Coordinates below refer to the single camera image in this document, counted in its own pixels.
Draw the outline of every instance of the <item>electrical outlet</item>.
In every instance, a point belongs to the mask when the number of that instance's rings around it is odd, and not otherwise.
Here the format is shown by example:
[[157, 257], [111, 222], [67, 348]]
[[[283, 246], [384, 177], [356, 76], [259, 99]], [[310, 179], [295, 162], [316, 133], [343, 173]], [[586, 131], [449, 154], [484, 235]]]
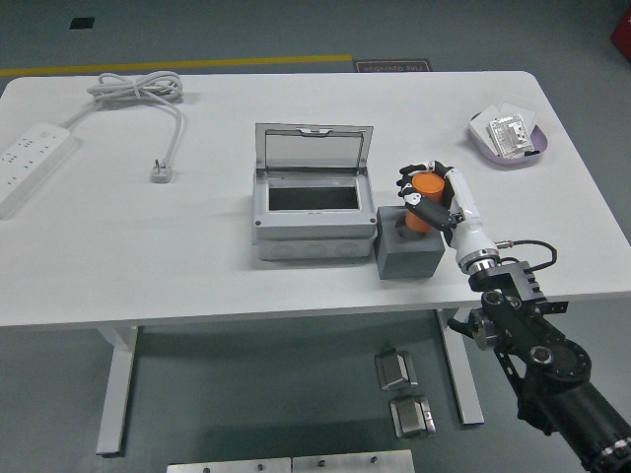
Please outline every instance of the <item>electrical outlet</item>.
[[0, 155], [0, 219], [46, 177], [72, 143], [66, 128], [36, 123]]

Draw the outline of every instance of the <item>gray plastic box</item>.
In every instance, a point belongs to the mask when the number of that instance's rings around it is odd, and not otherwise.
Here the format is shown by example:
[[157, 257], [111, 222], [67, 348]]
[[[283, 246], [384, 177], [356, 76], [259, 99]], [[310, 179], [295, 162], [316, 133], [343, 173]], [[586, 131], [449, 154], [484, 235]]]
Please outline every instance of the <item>gray plastic box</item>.
[[371, 253], [372, 134], [372, 126], [256, 123], [252, 226], [260, 259]]

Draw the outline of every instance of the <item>gray floor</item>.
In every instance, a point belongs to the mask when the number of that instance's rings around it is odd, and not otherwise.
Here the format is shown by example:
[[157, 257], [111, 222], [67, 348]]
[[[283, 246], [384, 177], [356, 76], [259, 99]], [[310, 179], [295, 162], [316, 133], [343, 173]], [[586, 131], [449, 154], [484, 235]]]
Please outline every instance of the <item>gray floor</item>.
[[[609, 42], [626, 4], [0, 1], [0, 69], [347, 53], [429, 58], [437, 71], [526, 70], [629, 237], [631, 64]], [[79, 16], [96, 17], [95, 27], [69, 32]], [[351, 70], [336, 63], [194, 72]], [[631, 419], [628, 303], [572, 304], [553, 322], [588, 350], [594, 384]], [[388, 345], [412, 354], [435, 414], [433, 439], [394, 438], [390, 396], [373, 365]], [[0, 470], [163, 472], [177, 462], [411, 448], [417, 473], [582, 471], [558, 435], [516, 419], [493, 355], [468, 348], [487, 420], [475, 428], [459, 426], [430, 313], [145, 328], [124, 454], [101, 458], [94, 451], [111, 347], [93, 330], [0, 333]]]

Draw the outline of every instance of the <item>black cable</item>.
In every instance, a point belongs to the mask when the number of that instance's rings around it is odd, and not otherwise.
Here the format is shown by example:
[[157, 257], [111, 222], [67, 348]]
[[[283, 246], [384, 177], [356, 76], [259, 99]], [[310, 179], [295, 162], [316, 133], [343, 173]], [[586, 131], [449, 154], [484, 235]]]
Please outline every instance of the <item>black cable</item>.
[[541, 241], [538, 239], [518, 239], [517, 241], [513, 241], [513, 245], [517, 244], [538, 244], [539, 246], [544, 246], [548, 248], [552, 253], [552, 258], [550, 259], [550, 261], [532, 266], [530, 268], [531, 271], [538, 271], [539, 269], [549, 268], [554, 263], [556, 263], [556, 248], [550, 243], [546, 243], [545, 241]]

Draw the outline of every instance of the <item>robotic arm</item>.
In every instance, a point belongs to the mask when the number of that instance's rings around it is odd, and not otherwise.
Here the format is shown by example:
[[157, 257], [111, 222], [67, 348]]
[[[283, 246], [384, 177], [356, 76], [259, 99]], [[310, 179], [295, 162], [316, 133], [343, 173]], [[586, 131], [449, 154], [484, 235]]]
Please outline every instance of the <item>robotic arm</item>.
[[[482, 307], [466, 322], [449, 327], [482, 349], [493, 349], [518, 398], [518, 418], [547, 436], [559, 432], [593, 473], [631, 472], [631, 426], [590, 383], [592, 363], [587, 352], [568, 340], [543, 317], [565, 312], [567, 303], [551, 303], [533, 271], [554, 263], [556, 250], [541, 241], [493, 242], [462, 174], [438, 162], [400, 170], [399, 196], [417, 217], [445, 233], [456, 250], [456, 263], [469, 275], [472, 291], [483, 293]], [[417, 172], [434, 172], [446, 181], [443, 202], [424, 198], [412, 185]], [[515, 258], [500, 258], [499, 249], [534, 242], [552, 250], [552, 260], [535, 267]], [[518, 375], [511, 357], [526, 365]]]

